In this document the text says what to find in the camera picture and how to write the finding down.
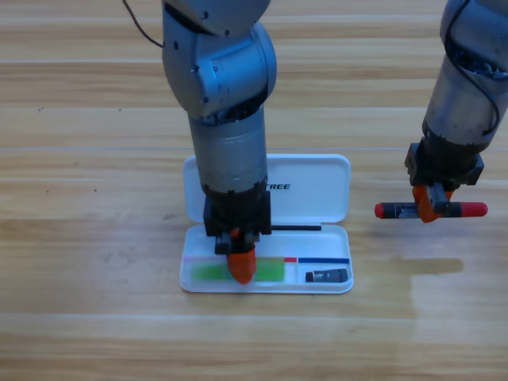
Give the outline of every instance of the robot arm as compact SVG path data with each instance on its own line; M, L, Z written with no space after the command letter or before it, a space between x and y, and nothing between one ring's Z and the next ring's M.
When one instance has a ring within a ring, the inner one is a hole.
M423 121L423 138L406 157L420 217L451 206L460 185L475 185L480 153L508 108L508 3L449 0L441 23L446 56Z
M206 234L241 283L255 271L260 233L271 233L263 104L277 65L258 22L269 2L163 0L164 70L188 112Z

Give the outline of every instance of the black marker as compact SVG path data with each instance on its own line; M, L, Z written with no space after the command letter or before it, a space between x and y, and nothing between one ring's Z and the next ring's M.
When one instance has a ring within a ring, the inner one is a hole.
M307 283L344 283L348 281L348 271L345 268L326 271L311 271L305 274Z

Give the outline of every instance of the black cable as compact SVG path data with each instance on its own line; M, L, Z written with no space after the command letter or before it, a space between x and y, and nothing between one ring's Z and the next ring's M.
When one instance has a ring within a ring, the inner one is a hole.
M124 3L125 8L127 8L127 10L129 11L129 13L130 13L130 17L132 17L132 18L133 18L134 24L136 24L136 26L137 26L137 28L139 29L139 31L141 32L141 34L142 34L143 36L145 36L145 37L146 37L146 39L147 39L148 41L150 41L152 44L157 45L159 48L163 48L163 47L164 47L164 45L163 45L163 44L161 44L160 42L155 41L153 38L151 38L151 37L150 37L150 36L149 36L149 35L148 35L148 34L147 34L144 30L143 30L143 28L141 28L141 25L139 24L139 22L137 22L137 19L136 19L136 16L134 15L133 10L131 10L131 9L130 9L129 4L127 4L127 0L122 0L122 1L123 1L123 3Z
M460 17L466 6L471 2L471 0L466 0L462 6L456 11L455 15L453 16L452 21L450 22L450 25L448 27L448 30L446 32L446 37L444 38L444 50L446 51L446 55L450 59L450 62L452 63L453 67L465 78L467 79L476 89L478 89L485 97L489 100L492 107L494 108L494 113L496 117L496 122L486 131L483 131L482 135L488 135L489 133L492 133L495 131L499 124L501 123L501 114L499 112L499 107L496 101L494 100L494 97L491 93L489 93L487 90L483 89L473 78L471 78L468 73L456 62L455 56L453 56L452 52L450 51L449 42L452 41L452 28L455 25L457 19Z

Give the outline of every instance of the marker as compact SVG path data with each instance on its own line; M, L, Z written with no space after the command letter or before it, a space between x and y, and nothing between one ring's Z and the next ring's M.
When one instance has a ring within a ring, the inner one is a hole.
M489 208L483 202L451 202L450 210L443 218L483 217ZM383 220L419 218L418 204L416 202L382 202L375 206L374 213Z
M311 271L305 274L305 281L307 283L344 283L348 281L348 271L345 268Z

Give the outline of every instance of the orange gripper tip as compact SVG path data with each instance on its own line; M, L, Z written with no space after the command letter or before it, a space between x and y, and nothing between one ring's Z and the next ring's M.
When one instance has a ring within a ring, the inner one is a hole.
M452 198L452 195L453 192L446 192L446 198L448 200ZM428 224L441 217L441 214L434 213L425 185L413 187L413 196L414 201L418 204L418 214L420 215L420 219L424 223Z
M249 283L256 272L256 250L229 254L228 269L238 283Z

